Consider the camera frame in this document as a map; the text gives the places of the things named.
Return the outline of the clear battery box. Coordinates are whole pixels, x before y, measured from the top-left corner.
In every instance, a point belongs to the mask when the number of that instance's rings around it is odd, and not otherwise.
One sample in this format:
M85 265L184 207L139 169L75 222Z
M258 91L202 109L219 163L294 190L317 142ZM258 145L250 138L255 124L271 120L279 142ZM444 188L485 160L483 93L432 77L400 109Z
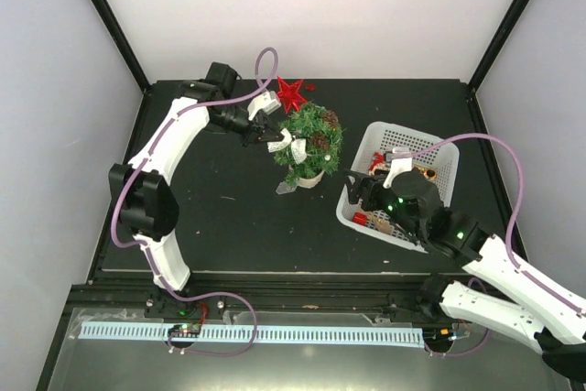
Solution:
M285 181L280 182L276 188L277 195L285 195L294 192L297 189L296 185L290 185Z

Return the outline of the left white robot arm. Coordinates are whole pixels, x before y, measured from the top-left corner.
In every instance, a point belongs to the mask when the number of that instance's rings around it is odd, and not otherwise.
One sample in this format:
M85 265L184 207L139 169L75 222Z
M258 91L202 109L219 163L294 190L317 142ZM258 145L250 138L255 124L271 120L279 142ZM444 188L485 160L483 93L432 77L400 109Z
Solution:
M186 288L191 271L179 249L176 227L179 205L171 190L173 175L194 139L208 125L241 137L244 145L283 140L270 119L280 105L259 80L253 92L233 96L237 72L214 62L202 80L186 80L171 101L154 135L125 164L109 171L114 210L109 226L115 246L137 246L156 286L167 290L164 305L177 317L196 307L195 292Z

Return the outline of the brown pine cone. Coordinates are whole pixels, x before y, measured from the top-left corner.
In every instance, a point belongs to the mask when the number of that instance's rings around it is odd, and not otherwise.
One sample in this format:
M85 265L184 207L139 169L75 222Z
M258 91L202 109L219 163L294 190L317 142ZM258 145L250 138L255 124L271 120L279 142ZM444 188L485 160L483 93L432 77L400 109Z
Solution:
M330 139L322 132L317 132L312 135L309 140L310 146L320 151L323 154L328 153L331 150Z
M339 118L336 113L332 110L326 110L321 114L321 120L326 123L329 127L334 129L339 123Z

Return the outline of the red star ornament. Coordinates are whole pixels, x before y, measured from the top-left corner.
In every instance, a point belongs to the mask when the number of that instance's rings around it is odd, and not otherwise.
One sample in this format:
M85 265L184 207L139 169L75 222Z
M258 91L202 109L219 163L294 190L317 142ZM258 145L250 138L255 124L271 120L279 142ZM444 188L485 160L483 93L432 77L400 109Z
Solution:
M277 78L277 98L284 107L286 114L290 111L298 112L304 104L309 102L301 95L303 85L304 81L302 79L289 82L281 77Z

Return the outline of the silver glitter ornament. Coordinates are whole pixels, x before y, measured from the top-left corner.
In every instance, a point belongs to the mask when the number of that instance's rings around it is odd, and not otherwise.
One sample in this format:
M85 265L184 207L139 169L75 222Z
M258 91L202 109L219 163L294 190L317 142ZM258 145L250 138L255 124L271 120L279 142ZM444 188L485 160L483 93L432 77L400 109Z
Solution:
M276 153L288 148L294 163L303 163L308 157L307 139L291 135L286 128L283 128L280 134L282 135L281 140L267 143L268 152Z

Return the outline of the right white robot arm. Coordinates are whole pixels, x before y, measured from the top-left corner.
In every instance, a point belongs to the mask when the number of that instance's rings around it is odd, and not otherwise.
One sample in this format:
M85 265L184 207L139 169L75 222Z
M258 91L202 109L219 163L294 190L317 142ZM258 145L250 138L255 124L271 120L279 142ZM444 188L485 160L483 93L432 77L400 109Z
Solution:
M501 237L471 216L445 207L437 186L415 169L390 182L349 170L345 185L350 202L366 212L384 212L411 243L447 257L506 296L495 298L435 276L416 298L422 318L445 315L478 323L529 347L558 374L584 382L584 298L509 253Z

